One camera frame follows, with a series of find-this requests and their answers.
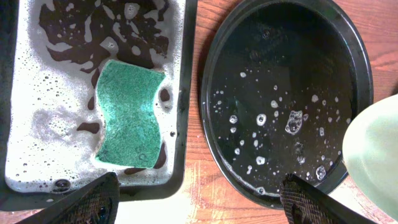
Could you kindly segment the light blue plate top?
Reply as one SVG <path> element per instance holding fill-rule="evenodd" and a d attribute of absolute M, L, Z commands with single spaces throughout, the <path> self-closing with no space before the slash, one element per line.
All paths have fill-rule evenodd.
<path fill-rule="evenodd" d="M 358 188 L 397 219 L 397 95 L 360 112 L 343 138 L 343 162 Z"/>

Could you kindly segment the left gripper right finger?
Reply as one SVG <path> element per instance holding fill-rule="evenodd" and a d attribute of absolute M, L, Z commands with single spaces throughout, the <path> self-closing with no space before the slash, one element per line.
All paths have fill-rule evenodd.
<path fill-rule="evenodd" d="M 282 181 L 280 201 L 289 223 L 371 224 L 373 222 L 294 174 L 286 175 Z"/>

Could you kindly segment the green yellow sponge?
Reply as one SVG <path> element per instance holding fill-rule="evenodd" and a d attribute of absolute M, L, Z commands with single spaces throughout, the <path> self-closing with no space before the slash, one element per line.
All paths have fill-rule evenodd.
<path fill-rule="evenodd" d="M 147 68 L 107 62 L 96 85 L 105 126 L 97 160 L 139 169 L 155 166 L 162 141 L 154 105 L 164 78 Z"/>

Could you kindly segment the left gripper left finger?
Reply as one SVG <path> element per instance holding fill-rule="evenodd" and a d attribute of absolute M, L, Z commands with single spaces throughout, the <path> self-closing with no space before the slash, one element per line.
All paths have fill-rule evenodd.
<path fill-rule="evenodd" d="M 118 178 L 108 172 L 19 224 L 114 223 L 118 205 Z"/>

